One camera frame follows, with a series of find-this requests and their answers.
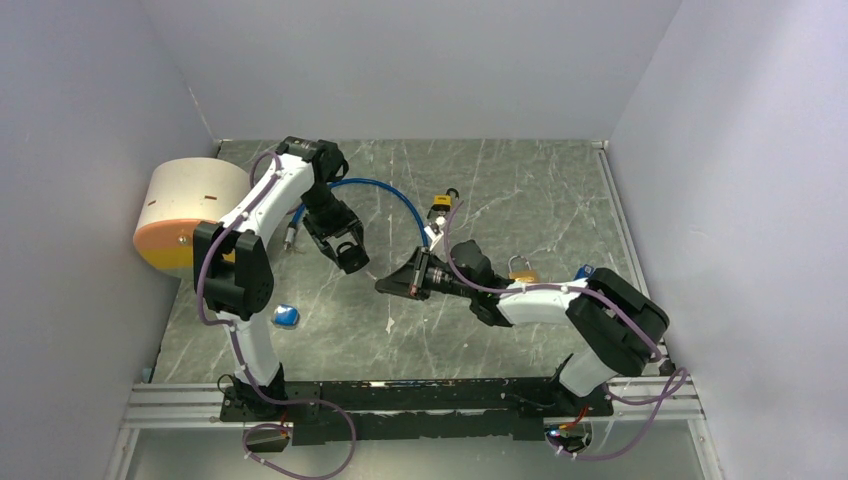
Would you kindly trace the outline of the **yellow black padlock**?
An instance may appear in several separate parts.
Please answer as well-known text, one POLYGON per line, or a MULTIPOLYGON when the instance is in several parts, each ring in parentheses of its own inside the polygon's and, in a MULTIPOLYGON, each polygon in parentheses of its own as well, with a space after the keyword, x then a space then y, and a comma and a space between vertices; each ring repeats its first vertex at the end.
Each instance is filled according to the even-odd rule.
POLYGON ((448 188, 443 194, 435 195, 427 212, 427 222, 435 222, 438 218, 446 217, 459 198, 459 191, 455 188, 448 188))

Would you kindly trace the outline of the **brass padlock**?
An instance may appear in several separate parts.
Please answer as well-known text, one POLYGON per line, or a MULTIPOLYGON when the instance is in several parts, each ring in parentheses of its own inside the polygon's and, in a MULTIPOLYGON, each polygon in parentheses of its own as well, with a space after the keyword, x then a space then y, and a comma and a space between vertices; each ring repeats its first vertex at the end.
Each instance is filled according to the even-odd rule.
POLYGON ((508 260, 508 270, 508 277, 513 281, 530 284, 540 282, 538 272, 523 255, 513 255, 508 260))

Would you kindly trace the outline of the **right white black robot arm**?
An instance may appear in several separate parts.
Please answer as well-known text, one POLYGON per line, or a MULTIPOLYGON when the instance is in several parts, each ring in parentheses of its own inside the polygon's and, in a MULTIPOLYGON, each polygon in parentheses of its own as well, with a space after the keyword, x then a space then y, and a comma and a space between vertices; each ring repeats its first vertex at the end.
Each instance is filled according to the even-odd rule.
POLYGON ((417 248, 375 289, 419 301, 434 292, 466 298, 476 318, 493 327, 573 327, 586 346, 568 355, 549 390, 551 405, 564 415, 578 412, 608 380, 639 376, 661 362, 659 343, 670 324, 656 303, 608 268, 564 283, 522 282, 497 274, 472 240, 454 245, 446 261, 417 248))

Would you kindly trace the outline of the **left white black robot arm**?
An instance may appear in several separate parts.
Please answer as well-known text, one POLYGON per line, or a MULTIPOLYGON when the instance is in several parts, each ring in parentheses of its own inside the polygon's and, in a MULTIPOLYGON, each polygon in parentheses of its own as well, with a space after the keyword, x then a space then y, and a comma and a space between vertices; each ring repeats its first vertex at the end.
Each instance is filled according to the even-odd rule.
POLYGON ((272 420, 291 401, 269 328, 256 317, 275 285, 267 243, 288 211, 303 206, 304 227, 339 269, 355 273, 369 257, 361 220, 331 189, 349 169, 337 144, 288 137, 264 156, 269 166, 237 206, 195 228, 192 254, 200 320, 225 329, 237 396, 258 418, 272 420))

